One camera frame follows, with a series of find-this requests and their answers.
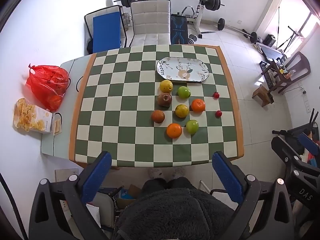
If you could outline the green apple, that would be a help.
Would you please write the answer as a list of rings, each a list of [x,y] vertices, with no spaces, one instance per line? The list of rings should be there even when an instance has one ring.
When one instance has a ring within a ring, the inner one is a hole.
[[[188,99],[191,96],[190,89],[186,86],[179,87],[177,94],[181,99]]]
[[[186,130],[189,134],[195,134],[199,129],[199,123],[197,120],[189,120],[185,124]]]

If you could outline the red cherry tomato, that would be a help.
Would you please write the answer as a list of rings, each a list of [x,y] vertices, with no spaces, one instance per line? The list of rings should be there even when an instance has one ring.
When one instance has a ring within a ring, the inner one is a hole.
[[[221,111],[216,111],[215,116],[217,118],[220,118],[222,116],[222,112]]]
[[[220,94],[219,94],[218,92],[215,92],[215,93],[213,94],[213,97],[217,99],[217,98],[220,97]]]

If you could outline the orange bottom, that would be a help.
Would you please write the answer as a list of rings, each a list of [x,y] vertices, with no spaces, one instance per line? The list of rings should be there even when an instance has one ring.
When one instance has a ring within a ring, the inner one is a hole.
[[[177,123],[171,123],[167,126],[166,134],[171,139],[179,138],[182,134],[182,127]]]

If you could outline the orange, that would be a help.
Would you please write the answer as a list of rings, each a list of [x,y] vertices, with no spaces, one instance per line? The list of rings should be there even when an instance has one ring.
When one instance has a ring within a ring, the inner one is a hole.
[[[202,99],[195,99],[191,103],[191,109],[195,113],[202,113],[206,109],[206,104]]]
[[[171,123],[167,126],[166,134],[171,139],[179,138],[182,134],[182,127],[177,123]]]

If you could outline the yellow lemon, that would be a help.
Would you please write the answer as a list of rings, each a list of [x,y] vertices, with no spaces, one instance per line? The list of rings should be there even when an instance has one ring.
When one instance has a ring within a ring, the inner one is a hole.
[[[177,117],[184,119],[189,115],[189,107],[184,104],[177,105],[175,108],[175,114]]]
[[[159,88],[163,93],[171,93],[171,91],[173,90],[173,84],[170,80],[163,80],[160,83]]]

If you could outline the brown red round fruit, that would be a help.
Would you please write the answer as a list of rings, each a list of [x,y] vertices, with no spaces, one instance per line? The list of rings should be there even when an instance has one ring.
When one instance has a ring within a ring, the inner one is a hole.
[[[161,110],[154,110],[151,114],[151,120],[157,124],[161,124],[165,120],[165,114]]]

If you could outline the dark red apple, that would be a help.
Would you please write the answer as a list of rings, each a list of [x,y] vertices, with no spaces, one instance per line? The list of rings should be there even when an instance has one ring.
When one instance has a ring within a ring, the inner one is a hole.
[[[172,96],[170,93],[162,93],[157,97],[157,103],[159,106],[170,107],[172,102]]]

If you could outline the black fleece clothed person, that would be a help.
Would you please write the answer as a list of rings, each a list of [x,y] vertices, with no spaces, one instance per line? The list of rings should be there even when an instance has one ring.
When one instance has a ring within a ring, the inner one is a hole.
[[[118,217],[113,239],[215,239],[234,211],[192,185],[177,168],[166,181],[159,168]]]

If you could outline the green white checkered tablecloth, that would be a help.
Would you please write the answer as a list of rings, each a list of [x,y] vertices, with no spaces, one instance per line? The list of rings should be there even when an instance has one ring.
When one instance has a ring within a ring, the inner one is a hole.
[[[171,81],[170,107],[159,106],[159,85],[165,80],[156,70],[165,57],[198,59],[207,65],[204,82]],[[93,54],[80,74],[68,157],[82,164],[92,163],[102,151],[112,156],[115,167],[172,167],[209,163],[216,151],[231,160],[244,155],[244,136],[234,83],[222,50],[218,46],[151,45],[109,50]],[[178,88],[186,86],[191,96],[181,99]],[[202,99],[206,109],[195,113],[191,103]],[[177,105],[189,107],[189,115],[176,116]],[[161,110],[165,120],[151,120]],[[216,111],[222,116],[217,118]],[[197,120],[199,129],[189,134],[185,124]],[[179,138],[166,134],[167,126],[182,127]]]

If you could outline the red plastic bag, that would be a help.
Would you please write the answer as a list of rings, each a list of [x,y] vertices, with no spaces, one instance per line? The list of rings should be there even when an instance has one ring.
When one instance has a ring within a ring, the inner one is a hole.
[[[55,112],[59,109],[69,84],[68,72],[58,66],[29,65],[26,84],[45,109]]]

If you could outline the floral oval ceramic plate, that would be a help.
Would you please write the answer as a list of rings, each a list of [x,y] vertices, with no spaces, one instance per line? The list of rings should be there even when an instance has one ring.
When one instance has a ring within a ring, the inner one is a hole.
[[[156,65],[157,73],[166,80],[183,82],[204,82],[209,77],[206,64],[198,59],[165,57]]]

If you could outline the barbell on floor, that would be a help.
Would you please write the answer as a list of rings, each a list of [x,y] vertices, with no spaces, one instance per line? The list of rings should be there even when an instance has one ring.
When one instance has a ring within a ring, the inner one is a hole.
[[[218,20],[218,22],[217,22],[217,29],[219,31],[222,31],[225,28],[231,29],[233,31],[237,31],[237,32],[243,34],[245,37],[249,37],[250,42],[253,43],[253,44],[256,44],[259,41],[259,38],[258,38],[258,35],[257,35],[256,32],[248,33],[245,30],[240,30],[240,29],[237,29],[235,27],[228,26],[228,25],[226,25],[225,19],[224,18],[220,18]]]

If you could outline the black blue exercise board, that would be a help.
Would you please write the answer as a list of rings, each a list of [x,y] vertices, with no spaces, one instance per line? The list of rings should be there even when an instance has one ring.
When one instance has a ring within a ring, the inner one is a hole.
[[[171,44],[188,44],[186,17],[176,14],[170,16],[170,42]]]

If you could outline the white padded chair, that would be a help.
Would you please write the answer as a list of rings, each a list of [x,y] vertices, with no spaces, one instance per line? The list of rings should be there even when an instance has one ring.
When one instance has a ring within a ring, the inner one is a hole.
[[[170,40],[170,0],[131,3],[133,38],[130,46],[167,45]]]

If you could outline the white weight rack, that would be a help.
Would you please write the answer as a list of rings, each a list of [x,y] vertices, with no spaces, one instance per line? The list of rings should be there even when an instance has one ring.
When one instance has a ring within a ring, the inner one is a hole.
[[[200,23],[202,20],[203,12],[205,9],[210,11],[216,11],[220,9],[221,0],[198,0],[196,10],[192,6],[186,6],[182,10],[182,16],[186,17],[187,23],[193,26],[195,30],[195,36],[202,38],[202,32],[200,31]]]

